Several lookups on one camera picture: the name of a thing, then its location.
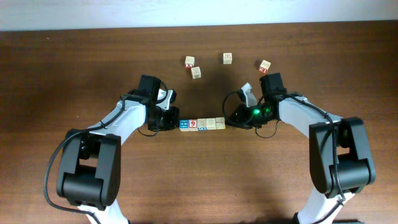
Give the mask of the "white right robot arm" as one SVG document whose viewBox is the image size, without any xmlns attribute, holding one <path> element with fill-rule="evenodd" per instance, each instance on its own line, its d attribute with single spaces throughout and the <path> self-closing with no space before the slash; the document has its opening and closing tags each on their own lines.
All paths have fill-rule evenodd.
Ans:
<svg viewBox="0 0 398 224">
<path fill-rule="evenodd" d="M 259 79 L 256 98 L 247 83 L 236 90 L 241 104 L 225 116 L 228 126 L 258 130 L 270 121 L 284 122 L 309 140 L 313 190 L 293 223 L 333 223 L 345 203 L 376 180 L 376 169 L 362 119 L 342 118 L 289 93 L 279 73 Z"/>
</svg>

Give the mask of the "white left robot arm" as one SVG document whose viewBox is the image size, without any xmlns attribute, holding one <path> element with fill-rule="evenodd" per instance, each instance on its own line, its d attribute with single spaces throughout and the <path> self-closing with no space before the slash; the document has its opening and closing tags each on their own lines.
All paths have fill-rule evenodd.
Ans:
<svg viewBox="0 0 398 224">
<path fill-rule="evenodd" d="M 142 75 L 139 86 L 119 97 L 115 108 L 86 129 L 71 129 L 56 148 L 61 160 L 56 191 L 91 223 L 129 223 L 116 197 L 121 183 L 121 146 L 146 124 L 150 136 L 178 127 L 176 92 L 159 78 Z"/>
</svg>

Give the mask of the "red number 6 block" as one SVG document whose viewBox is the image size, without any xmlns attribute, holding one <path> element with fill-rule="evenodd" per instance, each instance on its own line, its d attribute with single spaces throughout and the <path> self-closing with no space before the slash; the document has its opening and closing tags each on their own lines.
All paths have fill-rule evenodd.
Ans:
<svg viewBox="0 0 398 224">
<path fill-rule="evenodd" d="M 189 131 L 198 131 L 198 120 L 197 119 L 189 119 L 188 120 L 188 130 Z"/>
</svg>

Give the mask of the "yellow wooden block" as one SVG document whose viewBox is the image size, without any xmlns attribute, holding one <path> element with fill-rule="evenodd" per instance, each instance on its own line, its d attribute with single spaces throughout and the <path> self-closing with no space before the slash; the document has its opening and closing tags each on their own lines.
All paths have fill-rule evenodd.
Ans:
<svg viewBox="0 0 398 224">
<path fill-rule="evenodd" d="M 225 129 L 226 128 L 225 118 L 224 117 L 215 118 L 215 125 L 216 129 Z"/>
</svg>

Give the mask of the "green wooden block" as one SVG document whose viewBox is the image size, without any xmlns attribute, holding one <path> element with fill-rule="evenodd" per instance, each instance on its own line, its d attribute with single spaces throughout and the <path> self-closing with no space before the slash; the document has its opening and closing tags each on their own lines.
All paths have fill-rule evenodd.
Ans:
<svg viewBox="0 0 398 224">
<path fill-rule="evenodd" d="M 206 119 L 206 128 L 207 128 L 207 130 L 216 129 L 216 119 L 215 118 L 207 118 Z"/>
</svg>

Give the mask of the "blue letter H block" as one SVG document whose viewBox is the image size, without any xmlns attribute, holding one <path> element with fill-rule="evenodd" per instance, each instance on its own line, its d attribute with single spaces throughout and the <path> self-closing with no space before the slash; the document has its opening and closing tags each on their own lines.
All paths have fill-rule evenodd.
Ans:
<svg viewBox="0 0 398 224">
<path fill-rule="evenodd" d="M 189 124 L 189 120 L 188 119 L 181 119 L 179 121 L 179 129 L 181 131 L 189 131 L 188 124 Z"/>
</svg>

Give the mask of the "blue edged X block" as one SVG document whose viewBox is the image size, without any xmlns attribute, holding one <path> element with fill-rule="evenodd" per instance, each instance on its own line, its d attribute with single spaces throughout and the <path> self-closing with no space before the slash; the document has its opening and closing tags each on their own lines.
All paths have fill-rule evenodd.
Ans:
<svg viewBox="0 0 398 224">
<path fill-rule="evenodd" d="M 206 118 L 200 118 L 197 119 L 197 128 L 199 131 L 206 131 L 207 127 L 206 127 Z"/>
</svg>

